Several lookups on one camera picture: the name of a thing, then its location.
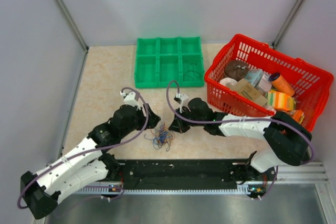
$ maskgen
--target gray floor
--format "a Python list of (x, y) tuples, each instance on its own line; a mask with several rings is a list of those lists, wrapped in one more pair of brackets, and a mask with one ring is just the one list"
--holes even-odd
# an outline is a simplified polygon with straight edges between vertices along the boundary
[[(62, 215), (87, 195), (73, 195), (55, 212)], [(116, 201), (90, 199), (64, 217), (52, 214), (47, 224), (324, 224), (314, 185), (276, 185), (263, 201), (247, 196), (124, 195)]]

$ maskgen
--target metal pole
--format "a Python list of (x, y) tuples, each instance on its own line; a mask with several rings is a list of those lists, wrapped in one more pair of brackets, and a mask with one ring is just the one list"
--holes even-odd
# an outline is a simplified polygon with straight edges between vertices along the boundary
[(274, 42), (272, 43), (273, 49), (276, 49), (278, 47), (278, 45), (280, 44), (281, 40), (283, 39), (287, 29), (289, 28), (289, 25), (291, 24), (291, 22), (293, 21), (296, 13), (298, 12), (300, 6), (302, 5), (304, 0), (297, 0), (292, 8), (292, 10), (290, 11), (289, 15), (286, 18), (286, 21), (284, 22), (284, 24), (282, 25), (277, 37), (275, 38)]
[(78, 40), (80, 45), (82, 46), (83, 50), (87, 52), (89, 50), (87, 44), (85, 43), (81, 33), (79, 32), (78, 27), (76, 26), (72, 16), (69, 13), (67, 6), (64, 4), (63, 0), (55, 0), (57, 6), (59, 7), (64, 19), (66, 20), (68, 26), (70, 27), (71, 31), (73, 32), (75, 38)]

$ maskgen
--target red basket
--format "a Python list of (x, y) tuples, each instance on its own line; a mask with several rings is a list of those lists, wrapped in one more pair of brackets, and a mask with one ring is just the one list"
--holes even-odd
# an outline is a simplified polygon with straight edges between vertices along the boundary
[(332, 74), (302, 59), (290, 58), (269, 48), (267, 44), (237, 34), (219, 51), (205, 73), (205, 82), (208, 103), (239, 116), (262, 117), (273, 113), (219, 84), (224, 78), (225, 66), (235, 59), (248, 63), (250, 69), (260, 68), (267, 73), (280, 72), (296, 92), (297, 109), (305, 113), (302, 125), (308, 131), (313, 130), (328, 101)]

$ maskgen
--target green plastic bin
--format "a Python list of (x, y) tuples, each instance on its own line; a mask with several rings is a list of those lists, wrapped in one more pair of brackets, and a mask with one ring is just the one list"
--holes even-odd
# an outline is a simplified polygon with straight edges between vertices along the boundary
[(134, 82), (136, 88), (165, 88), (171, 80), (182, 87), (204, 85), (201, 39), (138, 39)]

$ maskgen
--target white wall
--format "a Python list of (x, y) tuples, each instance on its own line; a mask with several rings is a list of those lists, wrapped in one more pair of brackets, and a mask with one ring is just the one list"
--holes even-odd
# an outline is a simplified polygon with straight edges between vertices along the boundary
[(64, 0), (90, 46), (157, 36), (229, 41), (236, 33), (273, 41), (295, 1)]
[[(336, 0), (306, 0), (279, 50), (336, 75)], [(313, 131), (313, 143), (324, 162), (336, 195), (336, 85)]]
[(0, 223), (31, 223), (20, 176), (55, 160), (84, 54), (54, 0), (0, 4)]

